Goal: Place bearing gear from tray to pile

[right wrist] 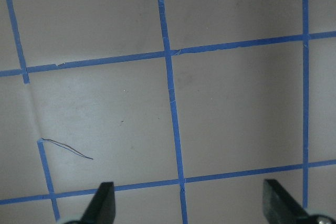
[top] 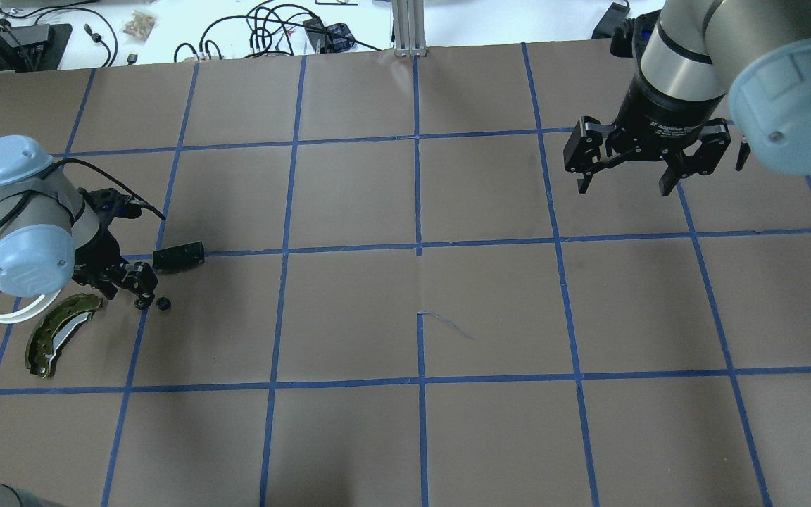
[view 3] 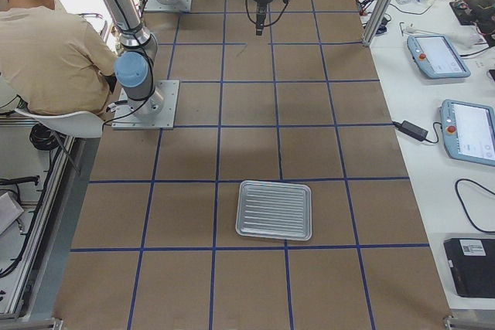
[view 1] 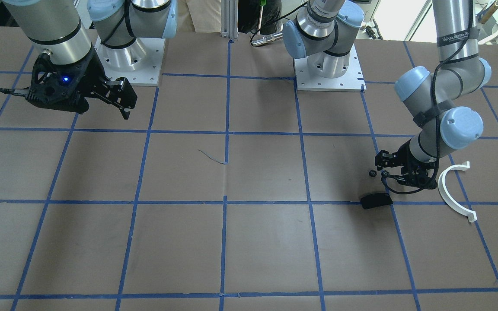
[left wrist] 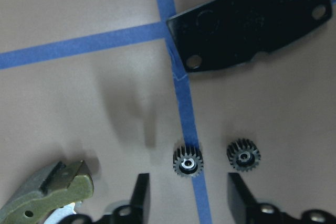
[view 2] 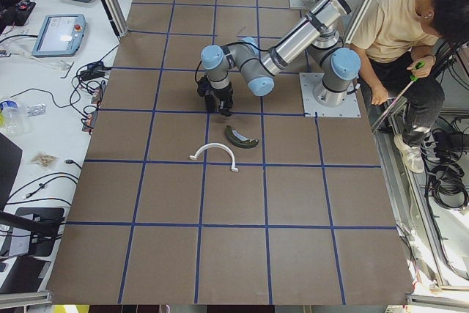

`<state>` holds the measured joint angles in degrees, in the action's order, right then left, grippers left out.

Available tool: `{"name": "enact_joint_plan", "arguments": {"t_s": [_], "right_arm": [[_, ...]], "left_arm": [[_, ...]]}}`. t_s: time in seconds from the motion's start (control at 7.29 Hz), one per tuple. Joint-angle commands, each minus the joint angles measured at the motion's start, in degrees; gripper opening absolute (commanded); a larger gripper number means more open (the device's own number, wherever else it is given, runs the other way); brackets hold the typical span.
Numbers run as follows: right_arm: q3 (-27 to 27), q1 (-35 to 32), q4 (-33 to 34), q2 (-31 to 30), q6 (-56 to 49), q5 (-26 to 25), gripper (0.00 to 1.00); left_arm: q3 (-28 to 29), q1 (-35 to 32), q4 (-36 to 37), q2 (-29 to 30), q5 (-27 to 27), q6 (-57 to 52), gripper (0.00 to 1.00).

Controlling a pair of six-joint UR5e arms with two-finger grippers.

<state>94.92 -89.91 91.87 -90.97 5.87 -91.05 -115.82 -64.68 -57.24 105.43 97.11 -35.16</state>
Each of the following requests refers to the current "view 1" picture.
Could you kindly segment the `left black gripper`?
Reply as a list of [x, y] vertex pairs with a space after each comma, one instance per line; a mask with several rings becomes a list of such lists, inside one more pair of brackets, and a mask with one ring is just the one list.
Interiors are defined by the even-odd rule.
[[[381, 171], [382, 183], [387, 183], [387, 179], [396, 180], [400, 185], [416, 188], [436, 188], [435, 175], [429, 177], [428, 171], [435, 169], [437, 162], [421, 162], [411, 153], [409, 143], [403, 144], [395, 153], [387, 150], [380, 150], [375, 156], [375, 166]], [[395, 168], [401, 166], [401, 175], [392, 175], [385, 168]]]

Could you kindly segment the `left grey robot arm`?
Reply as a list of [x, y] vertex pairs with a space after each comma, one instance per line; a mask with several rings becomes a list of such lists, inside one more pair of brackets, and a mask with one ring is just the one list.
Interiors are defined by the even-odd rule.
[[[479, 56], [472, 0], [433, 0], [431, 7], [439, 61], [429, 71], [409, 59], [405, 73], [395, 70], [401, 76], [393, 83], [421, 131], [397, 151], [380, 150], [375, 157], [383, 184], [393, 179], [415, 192], [435, 189], [440, 159], [482, 135], [478, 112], [454, 101], [483, 87], [492, 76], [492, 67]], [[285, 49], [293, 59], [305, 60], [316, 76], [340, 78], [350, 67], [350, 51], [363, 20], [363, 10], [350, 0], [310, 0], [284, 25]]]

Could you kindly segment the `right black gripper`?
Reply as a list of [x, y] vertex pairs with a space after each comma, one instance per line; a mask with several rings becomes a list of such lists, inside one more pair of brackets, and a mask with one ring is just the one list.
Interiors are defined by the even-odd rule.
[[85, 97], [97, 98], [119, 109], [121, 116], [128, 120], [131, 110], [136, 106], [137, 94], [126, 77], [111, 80], [106, 76], [104, 67], [95, 51], [91, 48], [82, 59], [80, 80], [71, 97], [71, 106], [86, 106]]

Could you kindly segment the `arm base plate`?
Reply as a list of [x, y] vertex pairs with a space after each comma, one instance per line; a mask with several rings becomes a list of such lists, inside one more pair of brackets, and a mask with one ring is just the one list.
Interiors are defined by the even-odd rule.
[[293, 61], [299, 91], [360, 92], [367, 89], [357, 51], [334, 57], [324, 52]]
[[137, 38], [130, 47], [111, 49], [97, 38], [95, 50], [109, 79], [125, 77], [132, 86], [157, 87], [166, 39]]

